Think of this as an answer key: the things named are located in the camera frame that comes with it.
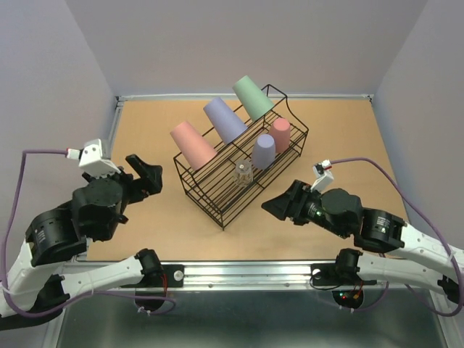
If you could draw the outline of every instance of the wire rack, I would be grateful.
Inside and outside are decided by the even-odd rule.
[[[262,90],[267,96],[278,98],[274,108],[254,122],[248,119],[245,122],[247,130],[231,143],[217,144],[215,146],[217,155],[205,166],[193,170],[182,153],[174,156],[174,163],[185,194],[223,230],[296,158],[301,156],[305,146],[308,128],[290,110],[288,96],[272,85],[266,85]],[[276,109],[279,109],[282,115],[277,113]],[[243,105],[234,112],[244,112]],[[253,181],[250,184],[237,186],[233,178],[236,162],[242,159],[251,160],[257,137],[267,134],[273,121],[278,117],[285,117],[290,122],[290,146],[285,152],[277,154],[273,164],[265,170],[253,167]],[[208,137],[213,131],[214,128],[210,128],[203,136]]]

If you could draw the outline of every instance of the screw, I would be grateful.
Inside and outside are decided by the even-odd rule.
[[[183,272],[181,270],[175,271],[174,272],[174,280],[175,281],[181,281],[182,279],[183,279]]]

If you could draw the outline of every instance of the wooden table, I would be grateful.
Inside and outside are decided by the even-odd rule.
[[[293,112],[310,129],[303,155],[222,231],[183,192],[173,156],[178,153],[170,130],[188,120],[201,133],[211,127],[203,113],[206,100],[127,101],[115,139],[112,160],[127,168],[125,156],[163,166],[163,190],[125,211],[111,241],[93,243],[88,260],[121,260],[140,249],[154,249],[161,260],[300,260],[333,259],[352,239],[316,225],[281,222],[260,208],[299,179],[312,183],[312,165],[324,159],[369,157],[392,173],[369,101],[290,100]],[[238,101],[228,100],[232,108]],[[402,200],[373,166],[364,162],[336,165],[331,188],[342,187],[362,199],[364,207],[406,218]]]

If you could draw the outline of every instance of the pink cup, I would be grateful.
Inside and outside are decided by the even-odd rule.
[[[216,150],[188,121],[176,126],[170,135],[194,170],[206,165],[217,154]]]
[[[280,154],[288,149],[290,145],[290,122],[285,118],[278,118],[270,127],[269,134],[275,141],[275,152]]]

